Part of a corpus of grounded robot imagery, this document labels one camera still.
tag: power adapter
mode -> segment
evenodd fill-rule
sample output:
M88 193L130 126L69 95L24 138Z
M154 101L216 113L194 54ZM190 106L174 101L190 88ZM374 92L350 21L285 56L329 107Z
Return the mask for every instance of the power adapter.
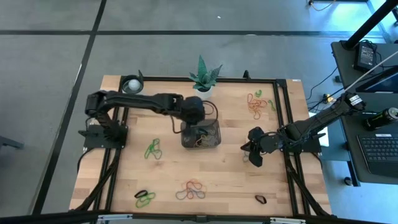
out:
M354 69L367 72L376 65L374 49L366 42L360 42L355 49Z

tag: black rubber band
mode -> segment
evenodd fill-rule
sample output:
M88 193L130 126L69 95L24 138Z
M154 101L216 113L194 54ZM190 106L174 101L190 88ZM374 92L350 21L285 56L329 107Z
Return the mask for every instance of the black rubber band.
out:
M267 199L262 195L256 195L254 198L263 205L267 203Z
M148 195L148 191L147 190L140 190L140 191L138 191L138 193L136 193L135 194L135 198L141 198L141 197L143 197L143 196L146 196L146 195Z

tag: black table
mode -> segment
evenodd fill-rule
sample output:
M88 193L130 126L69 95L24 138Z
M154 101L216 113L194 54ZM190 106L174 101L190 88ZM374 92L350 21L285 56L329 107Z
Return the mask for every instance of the black table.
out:
M336 64L340 77L343 81L343 85L350 85L363 73L354 70L354 50L345 50L340 42L334 42L331 44L333 55L335 56ZM382 55L382 58L390 56L398 50L398 44L377 44L377 51ZM398 64L398 55L390 58L384 65L396 65ZM375 72L381 72L381 68L377 68ZM356 84L349 91L354 92L355 88L360 84ZM366 110L368 111L381 111L388 107L398 106L398 95L388 93L357 93L364 102L367 103ZM361 121L366 115L357 114L354 116L346 116L341 119L345 138L349 149L349 155L354 165L355 173L357 178L362 182L380 183L380 184L398 184L398 178L384 177L381 175L374 175L368 171L362 151L359 148L359 143L356 136L359 134L369 133L398 133L398 124L392 124L389 126L382 127L376 131L366 131Z

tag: succulent plant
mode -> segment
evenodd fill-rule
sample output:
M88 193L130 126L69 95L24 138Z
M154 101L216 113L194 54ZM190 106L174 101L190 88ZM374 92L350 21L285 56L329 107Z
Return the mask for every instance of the succulent plant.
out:
M211 86L216 85L216 79L218 74L220 73L221 67L220 65L216 69L207 70L205 61L199 56L199 63L198 63L198 75L194 75L190 73L190 79L195 82L193 88L200 91L207 91L211 88Z

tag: potted plant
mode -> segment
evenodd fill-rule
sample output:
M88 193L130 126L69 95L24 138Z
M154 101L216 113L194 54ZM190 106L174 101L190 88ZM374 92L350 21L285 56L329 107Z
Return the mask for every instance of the potted plant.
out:
M199 56L198 75L190 73L191 77L189 77L195 82L193 88L196 89L196 96L199 96L203 100L211 96L213 93L213 86L216 85L216 79L222 66L223 65L220 65L218 68L208 71L205 61L201 55Z

